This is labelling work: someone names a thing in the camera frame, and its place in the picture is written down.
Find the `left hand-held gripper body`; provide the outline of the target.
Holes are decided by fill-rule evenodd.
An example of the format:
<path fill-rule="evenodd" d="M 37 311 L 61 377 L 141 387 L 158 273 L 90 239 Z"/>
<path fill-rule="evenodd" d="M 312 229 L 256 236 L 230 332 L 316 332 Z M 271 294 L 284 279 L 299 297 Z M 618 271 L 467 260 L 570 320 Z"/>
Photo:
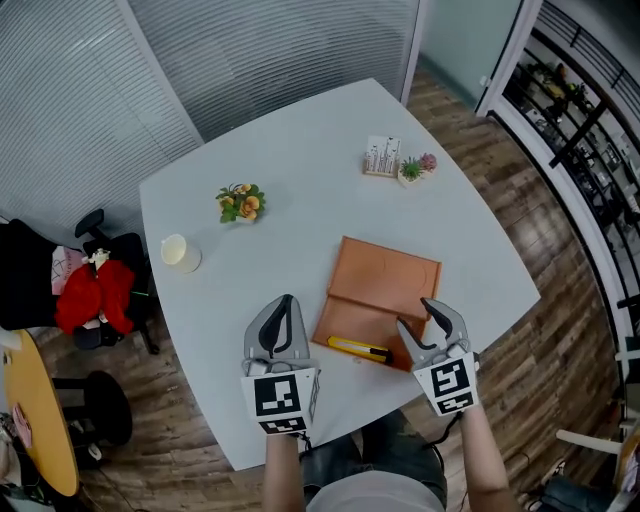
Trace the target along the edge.
<path fill-rule="evenodd" d="M 247 358 L 243 370 L 249 416 L 266 435 L 303 435 L 310 429 L 320 389 L 316 360 Z"/>

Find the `yellow utility knife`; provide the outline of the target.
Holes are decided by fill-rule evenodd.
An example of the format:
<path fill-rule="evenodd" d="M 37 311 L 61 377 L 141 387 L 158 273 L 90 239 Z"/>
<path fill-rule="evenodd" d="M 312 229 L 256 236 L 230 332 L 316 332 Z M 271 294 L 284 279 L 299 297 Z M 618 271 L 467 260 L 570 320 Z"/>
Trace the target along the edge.
<path fill-rule="evenodd" d="M 391 351 L 385 347 L 356 342 L 335 336 L 329 337 L 327 344 L 333 349 L 381 364 L 390 365 L 393 362 L 393 355 Z"/>

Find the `orange wooden drawer box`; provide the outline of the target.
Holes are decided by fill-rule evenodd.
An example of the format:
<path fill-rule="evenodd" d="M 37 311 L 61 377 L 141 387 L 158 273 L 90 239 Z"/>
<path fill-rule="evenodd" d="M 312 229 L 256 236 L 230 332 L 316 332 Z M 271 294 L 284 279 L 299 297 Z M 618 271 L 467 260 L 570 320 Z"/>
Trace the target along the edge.
<path fill-rule="evenodd" d="M 424 335 L 430 314 L 421 300 L 436 297 L 441 269 L 437 261 L 344 237 L 312 341 L 327 346 L 335 336 L 383 347 L 390 366 L 408 372 L 412 360 L 396 320 Z"/>

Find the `person's left forearm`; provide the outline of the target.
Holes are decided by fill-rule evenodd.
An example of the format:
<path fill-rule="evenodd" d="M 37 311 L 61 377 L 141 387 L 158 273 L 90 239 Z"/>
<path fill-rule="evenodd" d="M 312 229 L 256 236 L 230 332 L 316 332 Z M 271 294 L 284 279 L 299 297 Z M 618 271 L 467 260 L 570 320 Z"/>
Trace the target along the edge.
<path fill-rule="evenodd" d="M 305 512 L 298 441 L 289 435 L 269 436 L 263 482 L 263 512 Z"/>

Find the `person's right forearm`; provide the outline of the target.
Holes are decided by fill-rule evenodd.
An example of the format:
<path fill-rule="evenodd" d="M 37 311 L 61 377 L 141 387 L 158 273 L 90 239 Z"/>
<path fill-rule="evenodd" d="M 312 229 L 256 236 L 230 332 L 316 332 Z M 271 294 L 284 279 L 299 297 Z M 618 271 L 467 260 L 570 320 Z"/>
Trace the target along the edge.
<path fill-rule="evenodd" d="M 521 512 L 484 408 L 466 409 L 460 429 L 471 512 Z"/>

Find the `cream white cup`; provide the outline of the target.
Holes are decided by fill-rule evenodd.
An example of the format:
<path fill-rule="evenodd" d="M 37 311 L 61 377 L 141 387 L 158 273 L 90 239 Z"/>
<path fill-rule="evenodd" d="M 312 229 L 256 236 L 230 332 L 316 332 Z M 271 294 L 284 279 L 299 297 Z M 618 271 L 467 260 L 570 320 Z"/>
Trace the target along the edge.
<path fill-rule="evenodd" d="M 202 261 L 201 250 L 180 234 L 162 240 L 160 253 L 165 265 L 183 274 L 194 272 Z"/>

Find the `person's white shirt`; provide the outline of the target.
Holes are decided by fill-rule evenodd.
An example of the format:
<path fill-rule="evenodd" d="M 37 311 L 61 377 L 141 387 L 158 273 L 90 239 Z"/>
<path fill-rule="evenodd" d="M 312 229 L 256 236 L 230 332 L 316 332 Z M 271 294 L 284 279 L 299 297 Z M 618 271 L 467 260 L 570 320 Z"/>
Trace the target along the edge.
<path fill-rule="evenodd" d="M 307 512 L 445 512 L 422 483 L 389 472 L 357 473 L 324 486 Z"/>

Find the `black round stool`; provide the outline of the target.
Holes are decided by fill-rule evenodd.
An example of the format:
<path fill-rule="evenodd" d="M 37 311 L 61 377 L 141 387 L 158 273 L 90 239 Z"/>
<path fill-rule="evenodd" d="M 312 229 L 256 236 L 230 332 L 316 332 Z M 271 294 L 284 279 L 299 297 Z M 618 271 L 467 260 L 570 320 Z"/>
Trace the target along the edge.
<path fill-rule="evenodd" d="M 98 440 L 122 446 L 132 436 L 133 422 L 129 401 L 118 382 L 107 372 L 93 371 L 85 378 L 53 378 L 56 390 L 80 390 L 83 404 L 63 406 L 67 422 L 88 420 Z"/>

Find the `small green succulent pot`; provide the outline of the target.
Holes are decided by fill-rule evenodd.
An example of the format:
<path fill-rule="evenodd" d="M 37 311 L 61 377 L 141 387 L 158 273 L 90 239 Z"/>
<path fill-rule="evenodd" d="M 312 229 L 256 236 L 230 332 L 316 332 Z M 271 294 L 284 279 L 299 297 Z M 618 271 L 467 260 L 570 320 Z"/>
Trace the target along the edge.
<path fill-rule="evenodd" d="M 404 187 L 415 185 L 422 178 L 423 168 L 416 158 L 408 158 L 404 160 L 397 173 L 397 178 Z"/>

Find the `red cloth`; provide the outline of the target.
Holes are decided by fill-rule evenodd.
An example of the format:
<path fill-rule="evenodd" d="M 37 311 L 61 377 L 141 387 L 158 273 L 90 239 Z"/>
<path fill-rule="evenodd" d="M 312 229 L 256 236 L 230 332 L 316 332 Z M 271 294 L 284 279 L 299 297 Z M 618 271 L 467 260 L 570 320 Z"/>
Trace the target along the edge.
<path fill-rule="evenodd" d="M 57 300 L 56 325 L 71 334 L 103 313 L 117 332 L 128 334 L 134 327 L 127 316 L 134 279 L 134 273 L 119 260 L 107 260 L 97 273 L 83 264 L 70 275 Z"/>

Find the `pink bag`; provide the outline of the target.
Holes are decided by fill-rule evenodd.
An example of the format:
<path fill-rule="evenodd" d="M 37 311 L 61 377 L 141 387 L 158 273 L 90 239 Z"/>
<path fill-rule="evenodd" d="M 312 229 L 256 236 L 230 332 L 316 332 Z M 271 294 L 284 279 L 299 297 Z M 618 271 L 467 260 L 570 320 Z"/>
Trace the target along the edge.
<path fill-rule="evenodd" d="M 51 288 L 52 294 L 62 294 L 69 277 L 86 261 L 86 256 L 79 250 L 65 246 L 57 246 L 52 253 Z"/>

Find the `round wooden table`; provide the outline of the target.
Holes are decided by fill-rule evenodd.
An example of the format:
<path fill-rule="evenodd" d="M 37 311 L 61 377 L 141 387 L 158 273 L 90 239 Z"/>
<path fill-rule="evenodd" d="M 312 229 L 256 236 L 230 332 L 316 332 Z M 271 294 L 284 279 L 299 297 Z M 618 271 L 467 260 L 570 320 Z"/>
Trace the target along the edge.
<path fill-rule="evenodd" d="M 26 453 L 40 476 L 59 494 L 79 490 L 79 473 L 58 395 L 39 350 L 26 330 L 9 331 L 2 348 L 4 391 L 9 407 L 19 406 L 31 429 Z"/>

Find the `black office chair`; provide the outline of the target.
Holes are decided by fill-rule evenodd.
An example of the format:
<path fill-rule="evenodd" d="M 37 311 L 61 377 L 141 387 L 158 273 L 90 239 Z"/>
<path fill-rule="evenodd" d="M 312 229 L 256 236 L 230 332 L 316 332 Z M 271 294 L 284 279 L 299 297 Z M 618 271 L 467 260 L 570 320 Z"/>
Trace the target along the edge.
<path fill-rule="evenodd" d="M 109 260 L 121 261 L 134 273 L 127 309 L 127 316 L 133 321 L 134 327 L 128 334 L 140 333 L 147 352 L 156 355 L 159 348 L 150 337 L 147 320 L 157 301 L 149 292 L 151 268 L 141 237 L 133 232 L 110 237 L 101 229 L 103 222 L 104 212 L 97 209 L 76 225 L 76 237 L 85 240 L 81 249 L 76 250 L 91 256 L 99 248 L 106 249 L 110 252 Z M 59 328 L 54 315 L 60 295 L 53 295 L 51 288 L 52 253 L 59 245 L 19 219 L 5 220 L 0 217 L 1 328 Z M 69 335 L 78 348 L 92 350 L 113 346 L 128 334 L 117 332 L 100 313 L 96 319 L 76 328 Z"/>

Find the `pink notebook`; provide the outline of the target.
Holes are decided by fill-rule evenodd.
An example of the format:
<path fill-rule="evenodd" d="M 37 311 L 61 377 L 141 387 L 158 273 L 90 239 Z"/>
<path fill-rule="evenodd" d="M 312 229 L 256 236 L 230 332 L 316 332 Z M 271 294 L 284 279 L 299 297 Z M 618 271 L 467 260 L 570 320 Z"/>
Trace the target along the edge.
<path fill-rule="evenodd" d="M 32 430 L 19 404 L 13 406 L 12 418 L 23 446 L 30 449 L 32 447 Z"/>

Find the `frosted glass door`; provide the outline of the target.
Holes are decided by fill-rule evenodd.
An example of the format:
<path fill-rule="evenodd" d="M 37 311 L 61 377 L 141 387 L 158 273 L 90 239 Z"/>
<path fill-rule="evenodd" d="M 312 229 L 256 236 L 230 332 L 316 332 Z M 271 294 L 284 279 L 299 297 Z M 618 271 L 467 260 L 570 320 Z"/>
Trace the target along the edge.
<path fill-rule="evenodd" d="M 427 0 L 419 65 L 476 109 L 521 0 Z"/>

